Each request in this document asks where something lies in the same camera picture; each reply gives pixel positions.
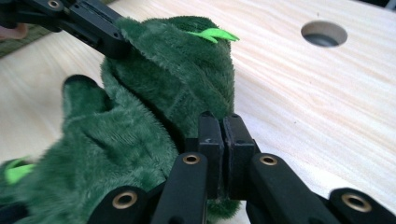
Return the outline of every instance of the brass insert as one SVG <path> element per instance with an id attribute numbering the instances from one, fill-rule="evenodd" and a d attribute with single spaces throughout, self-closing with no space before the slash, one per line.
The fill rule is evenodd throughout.
<path id="1" fill-rule="evenodd" d="M 347 206 L 359 212 L 366 213 L 373 209 L 373 207 L 366 200 L 353 193 L 345 193 L 343 196 L 341 196 L 341 199 Z"/>
<path id="2" fill-rule="evenodd" d="M 187 163 L 188 165 L 194 165 L 198 163 L 201 159 L 198 156 L 195 155 L 187 155 L 183 158 L 183 161 Z"/>
<path id="3" fill-rule="evenodd" d="M 117 209 L 125 209 L 134 205 L 137 201 L 137 194 L 134 191 L 125 191 L 113 199 L 113 206 Z"/>
<path id="4" fill-rule="evenodd" d="M 49 6 L 53 8 L 57 8 L 60 4 L 56 0 L 49 0 Z"/>
<path id="5" fill-rule="evenodd" d="M 272 156 L 262 156 L 260 162 L 265 165 L 277 165 L 277 160 Z"/>

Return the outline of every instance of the green plush toy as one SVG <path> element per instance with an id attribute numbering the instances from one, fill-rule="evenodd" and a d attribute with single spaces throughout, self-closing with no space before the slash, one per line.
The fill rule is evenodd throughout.
<path id="1" fill-rule="evenodd" d="M 105 88 L 84 76 L 67 79 L 63 138 L 27 175 L 12 174 L 17 162 L 1 168 L 0 204 L 28 208 L 18 224 L 87 223 L 111 190 L 153 189 L 168 177 L 184 139 L 197 136 L 202 112 L 218 119 L 233 113 L 225 39 L 235 36 L 197 17 L 117 25 L 133 47 L 123 60 L 105 59 Z M 208 220 L 229 218 L 238 205 L 209 202 Z"/>

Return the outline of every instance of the wooden table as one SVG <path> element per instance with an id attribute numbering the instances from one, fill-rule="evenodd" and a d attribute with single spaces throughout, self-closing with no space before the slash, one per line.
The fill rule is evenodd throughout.
<path id="1" fill-rule="evenodd" d="M 362 190 L 396 212 L 396 14 L 347 0 L 120 0 L 137 20 L 196 15 L 238 35 L 235 112 L 264 152 L 282 157 L 314 192 Z M 306 42 L 302 27 L 337 23 L 345 44 Z M 100 82 L 103 56 L 67 33 L 0 60 L 0 160 L 40 155 L 61 137 L 61 87 Z M 243 212 L 233 221 L 248 223 Z"/>

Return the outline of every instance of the circular hole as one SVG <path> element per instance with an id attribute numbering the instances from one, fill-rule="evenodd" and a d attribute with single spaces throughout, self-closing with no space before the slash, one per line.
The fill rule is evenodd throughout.
<path id="1" fill-rule="evenodd" d="M 370 212 L 373 209 L 366 200 L 356 194 L 346 193 L 341 199 L 347 206 L 360 212 Z"/>
<path id="2" fill-rule="evenodd" d="M 329 21 L 311 21 L 303 26 L 301 34 L 309 43 L 325 48 L 337 47 L 347 41 L 347 31 Z"/>
<path id="3" fill-rule="evenodd" d="M 113 206 L 117 209 L 125 209 L 134 205 L 137 201 L 137 194 L 133 191 L 120 193 L 113 199 Z"/>
<path id="4" fill-rule="evenodd" d="M 183 224 L 184 220 L 182 217 L 171 217 L 169 219 L 168 224 Z"/>
<path id="5" fill-rule="evenodd" d="M 59 3 L 55 0 L 49 0 L 50 7 L 59 7 Z"/>
<path id="6" fill-rule="evenodd" d="M 188 155 L 183 158 L 183 161 L 189 165 L 196 164 L 200 161 L 200 158 L 195 155 Z"/>
<path id="7" fill-rule="evenodd" d="M 277 160 L 271 156 L 263 156 L 260 158 L 260 161 L 265 165 L 276 165 Z"/>

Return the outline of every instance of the light wood surface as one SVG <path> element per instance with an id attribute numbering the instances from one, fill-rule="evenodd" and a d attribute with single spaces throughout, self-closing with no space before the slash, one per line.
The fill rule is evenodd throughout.
<path id="1" fill-rule="evenodd" d="M 232 43 L 235 112 L 264 152 L 282 157 L 314 192 L 362 190 L 396 212 L 396 13 L 347 0 L 120 0 L 137 20 L 196 15 Z M 302 27 L 331 21 L 344 45 L 307 43 Z M 61 87 L 100 81 L 103 56 L 67 33 L 0 60 L 0 161 L 40 155 L 61 137 Z M 244 212 L 224 223 L 248 223 Z"/>

